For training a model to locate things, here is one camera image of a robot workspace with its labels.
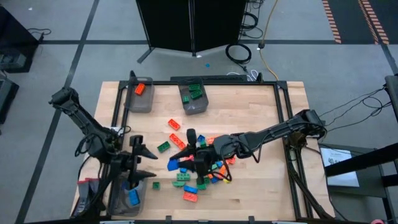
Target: green lego brick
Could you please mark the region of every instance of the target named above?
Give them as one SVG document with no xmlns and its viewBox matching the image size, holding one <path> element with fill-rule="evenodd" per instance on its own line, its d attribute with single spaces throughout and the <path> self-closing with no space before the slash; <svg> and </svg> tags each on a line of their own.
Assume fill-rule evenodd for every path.
<svg viewBox="0 0 398 224">
<path fill-rule="evenodd" d="M 188 86 L 189 91 L 197 91 L 200 90 L 200 84 L 192 84 Z"/>
<path fill-rule="evenodd" d="M 173 181 L 172 183 L 174 187 L 183 187 L 185 185 L 184 181 Z"/>
<path fill-rule="evenodd" d="M 205 177 L 205 184 L 210 184 L 210 178 Z"/>
<path fill-rule="evenodd" d="M 159 182 L 154 182 L 152 184 L 152 189 L 154 190 L 160 190 L 160 183 Z"/>
<path fill-rule="evenodd" d="M 182 103 L 189 103 L 189 96 L 183 96 Z"/>
<path fill-rule="evenodd" d="M 201 91 L 200 90 L 194 91 L 193 93 L 191 93 L 191 97 L 194 100 L 197 98 L 201 98 Z"/>
<path fill-rule="evenodd" d="M 197 189 L 206 190 L 206 184 L 197 184 Z"/>
<path fill-rule="evenodd" d="M 191 179 L 191 176 L 189 174 L 177 174 L 178 181 L 188 181 L 190 179 Z"/>
<path fill-rule="evenodd" d="M 213 165 L 211 166 L 211 170 L 215 170 L 215 169 L 217 169 L 217 168 L 218 168 L 217 164 L 213 164 Z"/>
<path fill-rule="evenodd" d="M 163 144 L 157 146 L 157 149 L 159 150 L 160 153 L 166 151 L 169 148 L 170 148 L 170 143 L 168 141 L 166 141 Z"/>
</svg>

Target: red lego brick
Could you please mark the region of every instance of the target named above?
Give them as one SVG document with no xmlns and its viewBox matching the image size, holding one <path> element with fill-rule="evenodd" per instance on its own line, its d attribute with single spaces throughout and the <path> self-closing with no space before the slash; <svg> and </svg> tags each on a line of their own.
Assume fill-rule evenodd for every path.
<svg viewBox="0 0 398 224">
<path fill-rule="evenodd" d="M 136 90 L 135 90 L 135 93 L 136 93 L 137 95 L 141 96 L 142 93 L 144 92 L 144 89 L 145 89 L 145 85 L 142 84 L 142 83 L 140 83 L 140 84 L 138 84 L 138 86 L 137 86 L 137 88 L 136 88 Z"/>
<path fill-rule="evenodd" d="M 184 200 L 188 200 L 191 202 L 197 202 L 198 201 L 198 195 L 189 193 L 189 192 L 184 192 L 184 195 L 182 197 Z"/>
<path fill-rule="evenodd" d="M 235 164 L 235 161 L 236 161 L 236 158 L 235 158 L 235 156 L 234 157 L 232 157 L 232 158 L 230 158 L 230 159 L 227 159 L 226 160 L 226 163 L 229 165 L 229 164 L 231 164 L 231 165 L 233 165 L 233 164 Z"/>
<path fill-rule="evenodd" d="M 175 122 L 173 119 L 170 119 L 169 121 L 169 125 L 170 127 L 172 127 L 174 130 L 178 130 L 180 128 L 180 125 Z"/>
<path fill-rule="evenodd" d="M 181 150 L 185 148 L 185 143 L 181 141 L 175 134 L 170 135 L 170 140 L 176 144 Z"/>
</svg>

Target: black equipment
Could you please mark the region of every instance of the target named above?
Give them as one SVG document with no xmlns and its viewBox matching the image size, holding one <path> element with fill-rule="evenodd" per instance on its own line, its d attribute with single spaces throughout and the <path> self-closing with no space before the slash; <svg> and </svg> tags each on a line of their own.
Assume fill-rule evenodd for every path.
<svg viewBox="0 0 398 224">
<path fill-rule="evenodd" d="M 314 110 L 303 110 L 293 118 L 257 133 L 247 132 L 219 136 L 214 139 L 213 144 L 207 147 L 196 147 L 197 137 L 195 130 L 188 129 L 188 146 L 170 159 L 179 159 L 193 155 L 193 161 L 186 160 L 178 162 L 178 167 L 195 171 L 198 174 L 198 184 L 204 183 L 203 176 L 207 174 L 216 174 L 214 177 L 219 180 L 222 180 L 218 177 L 221 176 L 228 181 L 232 181 L 232 176 L 225 159 L 232 158 L 234 155 L 239 159 L 253 157 L 258 163 L 261 156 L 261 147 L 267 142 L 287 136 L 287 140 L 292 147 L 302 148 L 307 144 L 307 136 L 319 135 L 319 138 L 321 138 L 325 134 L 326 129 L 317 113 Z M 257 150 L 259 154 L 256 157 L 254 152 Z M 211 166 L 216 161 L 223 161 L 227 170 L 226 176 L 211 171 Z M 287 170 L 289 175 L 303 191 L 303 194 L 308 198 L 309 203 L 318 216 L 324 219 L 334 219 L 318 204 L 315 197 L 302 182 L 299 174 L 295 171 L 292 163 L 288 164 Z"/>
<path fill-rule="evenodd" d="M 38 46 L 39 40 L 0 6 L 0 70 L 29 72 Z"/>
<path fill-rule="evenodd" d="M 19 85 L 13 83 L 11 80 L 7 79 L 7 77 L 0 80 L 0 124 L 4 124 L 6 121 L 8 110 L 18 89 Z"/>
<path fill-rule="evenodd" d="M 235 44 L 246 0 L 136 0 L 149 48 L 196 52 Z"/>
<path fill-rule="evenodd" d="M 156 175 L 144 170 L 137 170 L 137 164 L 141 162 L 140 156 L 149 159 L 157 159 L 146 145 L 140 135 L 130 137 L 132 153 L 121 151 L 121 138 L 117 131 L 102 127 L 81 105 L 78 93 L 72 88 L 62 88 L 52 95 L 49 102 L 55 109 L 64 112 L 80 128 L 85 137 L 80 141 L 75 156 L 88 152 L 91 157 L 97 158 L 100 163 L 110 165 L 109 174 L 102 178 L 96 195 L 91 198 L 95 204 L 101 197 L 107 186 L 121 173 L 129 172 L 127 180 L 130 188 L 137 185 L 140 180 Z M 84 209 L 79 216 L 86 214 L 90 208 Z"/>
</svg>

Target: black partition panel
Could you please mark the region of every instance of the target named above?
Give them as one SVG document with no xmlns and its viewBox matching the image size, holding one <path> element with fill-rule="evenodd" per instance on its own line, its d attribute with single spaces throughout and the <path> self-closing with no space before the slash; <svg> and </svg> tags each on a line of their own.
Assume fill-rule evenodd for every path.
<svg viewBox="0 0 398 224">
<path fill-rule="evenodd" d="M 188 0 L 137 0 L 150 47 L 191 52 Z"/>
<path fill-rule="evenodd" d="M 197 52 L 238 41 L 246 0 L 195 0 Z"/>
<path fill-rule="evenodd" d="M 238 41 L 247 0 L 136 0 L 149 47 L 198 52 Z"/>
</svg>

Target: blue lego brick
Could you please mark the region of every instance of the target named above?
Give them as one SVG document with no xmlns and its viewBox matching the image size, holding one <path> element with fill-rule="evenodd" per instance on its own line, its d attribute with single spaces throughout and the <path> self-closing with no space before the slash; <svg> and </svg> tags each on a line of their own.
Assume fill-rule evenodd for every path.
<svg viewBox="0 0 398 224">
<path fill-rule="evenodd" d="M 205 139 L 206 139 L 206 138 L 205 138 L 203 135 L 200 134 L 199 137 L 198 137 L 198 142 L 199 142 L 199 143 L 202 143 L 202 142 L 205 141 Z"/>
<path fill-rule="evenodd" d="M 190 192 L 190 193 L 193 193 L 193 194 L 197 194 L 198 193 L 198 189 L 196 189 L 194 187 L 187 186 L 187 185 L 184 186 L 184 191 Z"/>
<path fill-rule="evenodd" d="M 129 191 L 129 199 L 130 199 L 131 205 L 139 204 L 139 197 L 138 197 L 137 190 L 132 189 Z"/>
<path fill-rule="evenodd" d="M 167 169 L 169 171 L 178 169 L 178 159 L 169 160 L 169 163 L 167 164 Z"/>
<path fill-rule="evenodd" d="M 211 183 L 215 184 L 217 183 L 218 179 L 216 177 L 211 178 Z"/>
<path fill-rule="evenodd" d="M 223 166 L 223 161 L 217 161 L 216 164 L 218 168 L 221 168 Z"/>
</svg>

